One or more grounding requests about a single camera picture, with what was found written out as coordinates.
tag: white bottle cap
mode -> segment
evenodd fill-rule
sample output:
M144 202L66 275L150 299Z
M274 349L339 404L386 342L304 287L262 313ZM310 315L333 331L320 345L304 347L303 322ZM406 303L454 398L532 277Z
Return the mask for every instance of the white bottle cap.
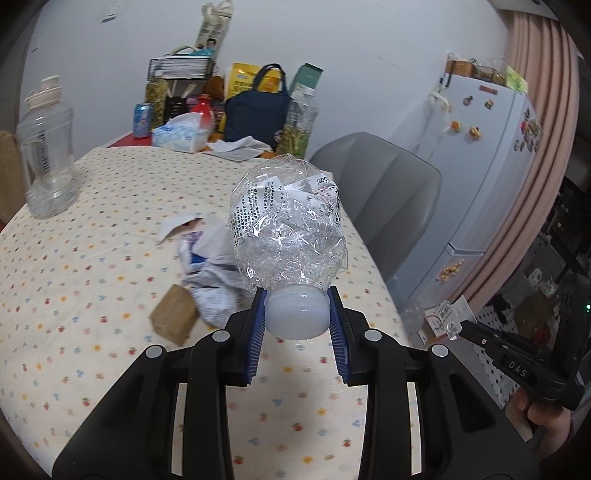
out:
M41 90L38 92L31 92L31 94L25 98L25 103L29 107L29 110L35 108L41 108L43 106L53 105L61 101L61 87L60 87L60 76L54 75L53 77L47 77L41 81Z
M265 327L276 337L306 340L322 335L329 325L329 299L317 287L287 285L265 299Z

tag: white refrigerator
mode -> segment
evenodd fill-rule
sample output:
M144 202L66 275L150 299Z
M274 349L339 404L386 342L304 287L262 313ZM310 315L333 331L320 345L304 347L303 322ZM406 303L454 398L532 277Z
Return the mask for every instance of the white refrigerator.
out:
M416 299L425 308L448 299L482 258L542 136L526 95L457 75L441 95L445 125L433 115L417 151L441 172L441 192L425 233L388 282L394 301Z

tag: polka dot tablecloth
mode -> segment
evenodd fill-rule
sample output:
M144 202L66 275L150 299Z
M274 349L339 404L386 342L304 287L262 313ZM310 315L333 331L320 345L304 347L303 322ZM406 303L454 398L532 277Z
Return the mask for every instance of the polka dot tablecloth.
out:
M232 188L260 162L97 148L77 162L82 189L73 206L49 220L32 218L25 207L0 233L0 408L47 472L147 346L178 348L148 319L183 277L175 236L155 242L162 221L189 212L225 219ZM343 230L349 269L335 282L343 303L408 345L346 215ZM199 320L185 346L210 331ZM305 342L266 334L253 384L228 388L236 478L356 478L365 403L366 388L349 388L338 377L328 333ZM182 419L175 428L178 452Z

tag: human hand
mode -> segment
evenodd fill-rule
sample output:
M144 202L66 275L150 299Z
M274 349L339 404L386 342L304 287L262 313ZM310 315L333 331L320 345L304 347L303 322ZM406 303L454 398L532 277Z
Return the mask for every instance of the human hand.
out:
M523 388L511 397L505 408L505 414L526 442L532 438L528 419L546 428L547 432L538 449L539 460L556 452L569 437L570 410L558 405L531 404Z

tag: plastic bottle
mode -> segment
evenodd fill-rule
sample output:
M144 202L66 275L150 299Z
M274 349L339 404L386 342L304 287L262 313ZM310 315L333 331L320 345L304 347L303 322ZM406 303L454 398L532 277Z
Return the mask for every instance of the plastic bottle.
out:
M211 131L216 124L216 118L213 114L212 105L210 103L211 97L209 95L199 95L197 100L198 103L191 108L191 113L200 113L201 123L199 124L199 128L201 128L201 130Z
M78 198L74 110L61 100L59 83L59 76L41 81L41 89L25 99L29 111L17 126L27 205L40 219L63 212Z
M152 110L152 121L150 131L164 125L164 107L166 106L166 97L168 96L168 83L163 78L164 72L156 70L154 78L146 84L146 103L154 105Z
M277 153L304 158L318 112L314 104L314 89L303 87L301 95L290 103Z
M267 291L266 329L288 340L324 333L326 291L347 252L336 185L309 162L283 155L248 172L231 202L236 263L247 288Z

